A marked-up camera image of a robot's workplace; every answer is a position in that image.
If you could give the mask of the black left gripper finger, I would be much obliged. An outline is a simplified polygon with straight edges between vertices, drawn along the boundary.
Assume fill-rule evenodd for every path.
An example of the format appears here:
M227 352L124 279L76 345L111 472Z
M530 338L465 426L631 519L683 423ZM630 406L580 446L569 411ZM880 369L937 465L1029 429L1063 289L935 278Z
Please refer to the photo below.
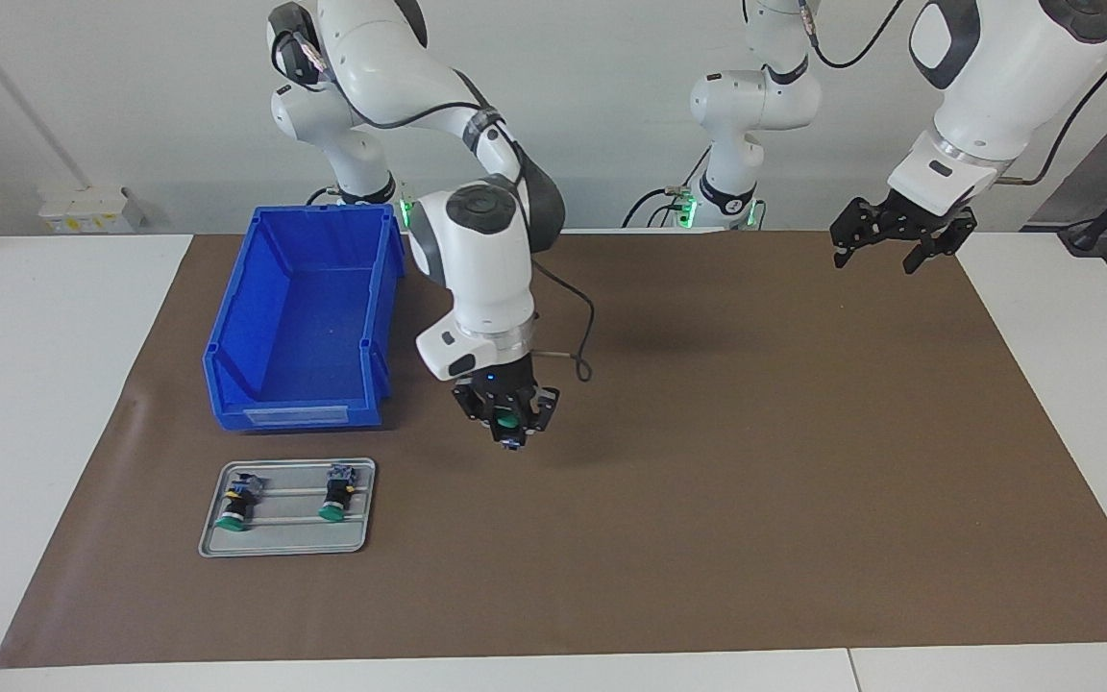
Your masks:
M832 261L838 270L844 270L857 250L888 239L883 225L886 211L884 203L857 197L836 216L832 223Z
M915 273L927 260L937 256L953 256L961 250L963 244L968 241L971 233L975 231L976 218L972 211L959 211L953 219L942 228L930 229L923 225L914 224L911 229L914 231L917 245L906 255L904 273Z

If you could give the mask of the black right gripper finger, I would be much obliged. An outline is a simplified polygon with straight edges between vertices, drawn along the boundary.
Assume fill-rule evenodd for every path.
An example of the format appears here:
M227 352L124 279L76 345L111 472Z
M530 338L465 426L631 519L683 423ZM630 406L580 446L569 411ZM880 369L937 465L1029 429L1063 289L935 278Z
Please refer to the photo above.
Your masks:
M520 391L520 426L523 426L523 443L527 443L537 433L549 428L554 412L559 403L561 390L558 388L526 388Z
M482 391L472 384L456 384L453 386L453 397L461 405L461 410L470 420L478 421L484 428L492 434L493 442L497 443L497 407L496 399L487 391Z

